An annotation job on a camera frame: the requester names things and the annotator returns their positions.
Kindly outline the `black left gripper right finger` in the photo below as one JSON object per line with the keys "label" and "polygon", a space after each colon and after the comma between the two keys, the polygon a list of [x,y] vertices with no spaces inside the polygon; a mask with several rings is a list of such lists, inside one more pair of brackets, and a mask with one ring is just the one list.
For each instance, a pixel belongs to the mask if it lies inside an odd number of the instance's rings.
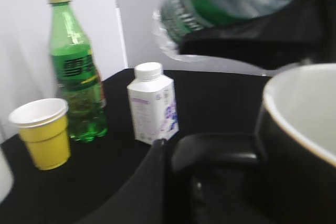
{"label": "black left gripper right finger", "polygon": [[308,61],[335,62],[335,0],[293,0],[268,16],[195,31],[182,55],[225,58],[266,70]]}

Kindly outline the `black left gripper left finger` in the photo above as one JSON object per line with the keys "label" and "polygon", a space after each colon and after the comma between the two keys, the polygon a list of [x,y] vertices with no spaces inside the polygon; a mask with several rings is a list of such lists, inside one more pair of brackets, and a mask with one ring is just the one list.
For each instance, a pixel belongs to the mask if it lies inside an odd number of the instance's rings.
{"label": "black left gripper left finger", "polygon": [[167,223],[166,167],[172,140],[156,140],[134,174],[79,223]]}

